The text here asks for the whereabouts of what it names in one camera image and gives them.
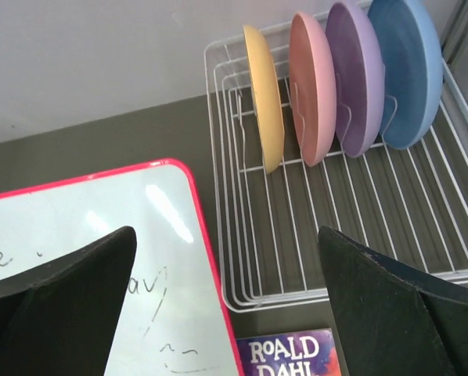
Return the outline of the yellow plate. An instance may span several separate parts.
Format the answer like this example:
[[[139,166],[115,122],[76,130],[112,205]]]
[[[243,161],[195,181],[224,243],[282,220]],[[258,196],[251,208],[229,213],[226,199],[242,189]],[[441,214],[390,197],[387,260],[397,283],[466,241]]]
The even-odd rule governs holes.
[[[265,36],[255,27],[243,26],[252,96],[265,172],[276,170],[284,154],[285,128],[275,65]]]

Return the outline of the blue plate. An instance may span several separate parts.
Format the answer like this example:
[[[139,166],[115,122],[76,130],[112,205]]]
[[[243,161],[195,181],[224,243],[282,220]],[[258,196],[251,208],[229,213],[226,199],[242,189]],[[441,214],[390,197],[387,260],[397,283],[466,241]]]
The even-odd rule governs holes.
[[[425,136],[438,111],[443,62],[437,30],[421,1],[373,1],[368,17],[385,67],[380,135],[405,150]]]

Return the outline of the pink plate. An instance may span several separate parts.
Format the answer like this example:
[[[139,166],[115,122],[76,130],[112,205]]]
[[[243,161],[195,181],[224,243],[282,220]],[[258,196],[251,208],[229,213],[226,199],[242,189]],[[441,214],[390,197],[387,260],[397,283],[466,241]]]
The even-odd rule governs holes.
[[[337,85],[323,27],[311,15],[292,19],[289,44],[290,100],[304,163],[311,167],[329,152],[337,122]]]

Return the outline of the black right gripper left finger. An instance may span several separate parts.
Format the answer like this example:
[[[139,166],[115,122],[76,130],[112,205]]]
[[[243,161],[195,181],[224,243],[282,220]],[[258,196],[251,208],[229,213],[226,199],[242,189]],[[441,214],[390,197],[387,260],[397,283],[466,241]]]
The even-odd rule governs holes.
[[[0,375],[102,375],[135,253],[123,226],[0,280]]]

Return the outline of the purple plate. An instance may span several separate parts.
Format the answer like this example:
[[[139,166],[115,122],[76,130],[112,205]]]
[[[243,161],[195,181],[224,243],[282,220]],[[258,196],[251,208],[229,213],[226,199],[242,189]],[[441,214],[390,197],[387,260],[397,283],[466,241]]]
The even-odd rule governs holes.
[[[359,157],[382,124],[385,73],[380,45],[366,12],[353,1],[337,1],[326,21],[337,83],[336,135],[345,154]]]

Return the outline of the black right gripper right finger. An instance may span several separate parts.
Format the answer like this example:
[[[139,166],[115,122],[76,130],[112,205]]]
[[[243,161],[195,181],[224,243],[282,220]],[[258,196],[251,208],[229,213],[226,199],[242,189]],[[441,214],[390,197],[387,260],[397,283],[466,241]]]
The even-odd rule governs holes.
[[[324,226],[319,258],[351,375],[468,375],[468,287]]]

